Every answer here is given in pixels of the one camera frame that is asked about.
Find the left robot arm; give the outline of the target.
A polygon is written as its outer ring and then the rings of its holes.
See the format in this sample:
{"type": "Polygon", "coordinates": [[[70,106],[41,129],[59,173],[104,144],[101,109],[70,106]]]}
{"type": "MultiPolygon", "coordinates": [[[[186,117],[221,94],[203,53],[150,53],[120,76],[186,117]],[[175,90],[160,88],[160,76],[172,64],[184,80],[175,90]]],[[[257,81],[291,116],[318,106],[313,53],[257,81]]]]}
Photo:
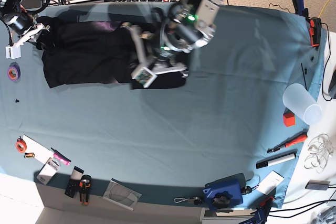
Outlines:
{"type": "Polygon", "coordinates": [[[157,30],[143,31],[139,26],[123,23],[135,44],[138,65],[132,80],[149,88],[163,74],[178,73],[188,77],[187,55],[206,46],[214,37],[215,17],[225,0],[179,0],[164,13],[151,10],[157,30]]]}

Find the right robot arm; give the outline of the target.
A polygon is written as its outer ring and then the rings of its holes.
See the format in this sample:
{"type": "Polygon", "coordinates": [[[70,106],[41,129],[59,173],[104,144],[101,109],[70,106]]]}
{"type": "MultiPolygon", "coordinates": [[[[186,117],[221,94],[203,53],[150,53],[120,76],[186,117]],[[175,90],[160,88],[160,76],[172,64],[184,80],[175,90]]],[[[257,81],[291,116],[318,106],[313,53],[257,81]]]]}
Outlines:
{"type": "Polygon", "coordinates": [[[51,0],[45,0],[36,10],[27,10],[22,0],[1,0],[1,22],[9,35],[9,45],[6,46],[6,58],[21,57],[21,46],[28,42],[34,46],[45,48],[43,37],[50,32],[50,26],[37,22],[38,14],[44,11],[51,0]]]}

